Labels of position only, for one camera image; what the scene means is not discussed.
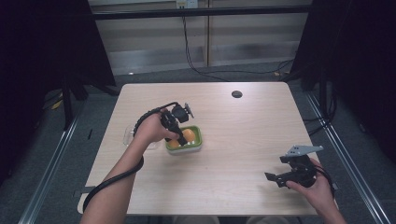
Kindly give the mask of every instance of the table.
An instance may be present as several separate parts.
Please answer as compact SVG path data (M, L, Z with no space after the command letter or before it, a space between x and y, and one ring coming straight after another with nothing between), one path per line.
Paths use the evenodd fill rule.
M233 91L241 91L234 98ZM283 82L156 83L123 86L86 186L98 185L126 146L127 126L152 108L189 103L200 128L199 152L170 155L165 142L148 149L136 176L129 215L315 215L305 198L280 189L264 173L290 171L279 160L291 146L312 146ZM310 157L318 158L316 153ZM86 194L81 196L78 211Z

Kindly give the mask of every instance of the gray bracket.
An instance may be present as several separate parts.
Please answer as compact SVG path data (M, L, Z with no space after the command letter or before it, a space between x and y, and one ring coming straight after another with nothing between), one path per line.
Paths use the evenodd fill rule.
M311 152L317 152L323 150L322 146L319 147L310 147L310 146L293 146L286 153L286 157L297 157L303 156Z

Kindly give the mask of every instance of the black wire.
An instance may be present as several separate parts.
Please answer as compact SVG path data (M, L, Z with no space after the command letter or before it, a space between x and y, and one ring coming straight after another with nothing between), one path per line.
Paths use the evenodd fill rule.
M303 221L301 220L300 217L297 217L298 223L303 224Z
M337 95L336 95L336 91L335 91L334 87L332 86L332 96L331 96L331 100L330 100L330 106L327 111L328 118L327 119L325 119L323 117L318 118L318 120L324 119L325 122L324 122L324 124L320 125L316 129L309 131L308 132L309 136L312 136L313 134L318 133L320 130L326 128L334 119L336 110L337 110Z
M315 118L315 119L303 119L304 122L310 122L310 121L316 121L316 120L320 120L320 119L324 119L323 117L320 118Z
M109 178L108 180L102 182L100 185L98 185L93 190L91 190L91 192L88 194L87 198L85 199L84 204L82 205L82 212L85 211L85 209L88 206L88 203L90 203L93 196L95 196L100 190L107 188L111 184L113 184L119 180L122 180L123 178L125 178L129 175L135 174L143 167L144 163L145 163L145 160L143 159L143 156L142 156L142 159L140 159L140 162L135 167L133 167L131 170L126 171L120 175L113 176L113 177Z
M192 60L191 60L190 48L189 48L189 40L188 40L188 38L187 38L186 18L185 18L185 17L182 17L182 20L183 20L183 28L184 28L184 40L185 40L185 45L186 45L186 57L187 57L187 62L188 62L188 64L189 64L190 68L191 68L194 72L198 73L198 74L201 75L201 76L204 76L204 77L212 77L212 78L215 78L215 79L218 79L218 80L222 80L222 81L229 82L229 80L227 80L227 79L224 79L224 78L221 78L221 77L213 77L213 76L210 76L209 74L214 74L214 73L231 73L231 72L236 72L236 73L248 73L248 74L269 74L269 73L274 73L274 72L279 71L280 69L286 67L289 63L291 63L292 61L294 61L294 59L292 59L292 60L287 60L287 61L281 62L281 63L278 65L277 69L272 70L272 71L267 71L267 72L252 72L252 71L239 71L239 70L232 70L232 71L225 71L225 70L223 70L223 71L211 71L211 72L202 72L202 71L199 71L198 69L196 69L196 68L194 67L194 65L192 64Z
M329 182L330 190L332 192L332 197L334 198L335 189L334 189L334 186L332 185L332 178L330 177L329 173L325 169L323 169L323 167L320 167L317 165L314 165L314 166L318 173L321 173L324 177L326 177L327 181Z
M144 114L142 117L140 117L140 119L137 121L136 125L134 126L134 135L137 133L137 129L139 128L139 126L140 126L140 124L143 122L143 120L145 120L146 118L148 118L150 115L153 115L153 114L155 114L155 113L161 112L162 109L164 109L164 108L166 108L166 107L168 107L168 106L170 106L170 105L179 105L179 103L178 103L178 102L172 102L172 103L169 103L169 104L167 104L167 105L163 105L163 106L154 108L154 109L148 111L148 112L147 112L146 114Z
M52 104L50 104L50 105L47 105L46 107L43 108L43 110L47 110L48 108L50 108L50 107L52 107L52 106L58 104L58 103L61 102L63 99L64 99L64 98L63 98L62 96L59 97L59 98L55 101L55 103L52 103Z
M62 93L62 91L57 92L56 94L54 94L53 96L51 96L49 99L47 99L46 101L44 101L44 103L53 100L55 97L59 96Z
M281 64L282 64L282 63L280 63L280 64L277 66L277 72L278 72L278 74L279 74L279 79L278 79L278 81L282 80L282 76L281 76L282 73L280 72L280 69L286 67L287 65L289 65L289 64L290 64L291 62L293 62L293 61L294 61L294 59L287 60L287 61L282 62L282 63L285 63L285 65L283 65L282 67L281 67Z

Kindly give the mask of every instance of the human hand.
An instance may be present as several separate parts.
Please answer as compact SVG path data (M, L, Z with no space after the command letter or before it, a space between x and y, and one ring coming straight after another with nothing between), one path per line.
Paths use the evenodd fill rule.
M170 132L161 125L161 113L155 113L144 119L137 129L134 139L142 140L147 144L158 142L163 138L178 139L177 133Z
M322 167L318 161L312 158L311 161L314 165ZM345 223L332 197L329 181L323 174L317 172L315 184L310 188L306 188L293 181L286 182L286 185L303 194L308 202L317 210L318 215L325 219L325 223Z

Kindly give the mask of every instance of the forearm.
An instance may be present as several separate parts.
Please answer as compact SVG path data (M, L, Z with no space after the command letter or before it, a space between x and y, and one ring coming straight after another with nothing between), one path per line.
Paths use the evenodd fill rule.
M347 224L335 204L324 211L317 210L317 212L323 218L325 224Z
M135 167L148 144L133 141L105 180ZM135 175L119 180L99 191L88 204L81 223L123 223L128 209Z

